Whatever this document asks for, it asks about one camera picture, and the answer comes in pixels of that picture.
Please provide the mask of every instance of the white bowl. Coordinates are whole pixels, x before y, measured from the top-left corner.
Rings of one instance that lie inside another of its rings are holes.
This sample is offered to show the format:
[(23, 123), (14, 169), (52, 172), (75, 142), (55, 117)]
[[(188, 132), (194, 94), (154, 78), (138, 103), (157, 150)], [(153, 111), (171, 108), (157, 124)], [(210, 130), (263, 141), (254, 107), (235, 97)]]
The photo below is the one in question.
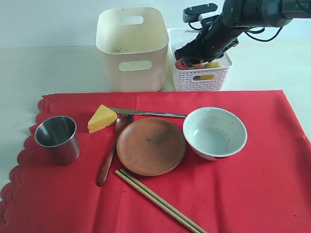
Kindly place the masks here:
[(183, 133), (194, 152), (208, 160), (236, 154), (247, 141), (242, 121), (233, 113), (215, 107), (191, 112), (184, 121)]

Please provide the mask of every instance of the white table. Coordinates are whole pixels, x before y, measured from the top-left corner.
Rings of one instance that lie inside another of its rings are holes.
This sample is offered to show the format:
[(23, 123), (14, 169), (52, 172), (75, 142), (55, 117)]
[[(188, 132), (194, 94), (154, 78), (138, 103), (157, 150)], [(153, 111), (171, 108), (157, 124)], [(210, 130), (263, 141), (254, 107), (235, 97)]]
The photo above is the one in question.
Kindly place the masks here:
[[(311, 138), (311, 38), (242, 41), (223, 90), (284, 90)], [(107, 92), (96, 47), (0, 49), (0, 188), (35, 124), (42, 95)], [(167, 72), (163, 91), (174, 90)]]

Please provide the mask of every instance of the white wall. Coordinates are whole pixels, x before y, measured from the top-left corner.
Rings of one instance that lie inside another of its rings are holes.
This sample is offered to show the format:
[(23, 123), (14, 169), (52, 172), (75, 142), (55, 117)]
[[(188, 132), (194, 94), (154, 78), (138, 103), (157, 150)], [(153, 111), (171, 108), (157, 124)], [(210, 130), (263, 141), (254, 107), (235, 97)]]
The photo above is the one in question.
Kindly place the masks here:
[[(101, 12), (117, 7), (152, 6), (159, 9), (167, 28), (187, 27), (182, 10), (207, 0), (0, 0), (0, 48), (95, 45)], [(224, 0), (216, 0), (220, 7)], [(311, 37), (311, 19), (295, 19), (282, 37)], [(261, 38), (269, 38), (268, 29)]]

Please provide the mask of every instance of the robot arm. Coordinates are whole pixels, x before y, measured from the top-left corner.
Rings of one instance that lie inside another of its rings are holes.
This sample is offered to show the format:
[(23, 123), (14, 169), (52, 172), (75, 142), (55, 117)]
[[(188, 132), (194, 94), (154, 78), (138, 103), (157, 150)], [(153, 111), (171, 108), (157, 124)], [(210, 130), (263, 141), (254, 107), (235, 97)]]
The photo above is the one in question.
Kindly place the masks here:
[[(187, 66), (221, 58), (239, 43), (239, 35), (252, 28), (282, 28), (293, 18), (311, 18), (311, 0), (225, 0), (219, 15), (211, 13), (217, 9), (215, 4), (206, 6), (210, 17), (201, 21), (198, 36), (175, 51), (175, 58), (183, 58)], [(187, 8), (184, 13), (190, 14), (192, 9), (195, 10), (194, 7)]]

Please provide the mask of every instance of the yellow fruit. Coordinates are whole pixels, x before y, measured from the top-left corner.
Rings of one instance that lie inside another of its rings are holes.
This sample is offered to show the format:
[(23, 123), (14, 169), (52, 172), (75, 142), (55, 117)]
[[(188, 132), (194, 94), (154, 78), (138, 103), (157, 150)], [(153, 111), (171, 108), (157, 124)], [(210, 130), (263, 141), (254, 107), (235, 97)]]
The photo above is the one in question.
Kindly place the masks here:
[[(204, 69), (213, 69), (213, 68), (219, 68), (219, 67), (221, 67), (219, 63), (211, 62), (211, 63), (206, 64), (204, 66)], [(214, 78), (213, 74), (200, 76), (200, 80), (211, 80), (213, 78)]]

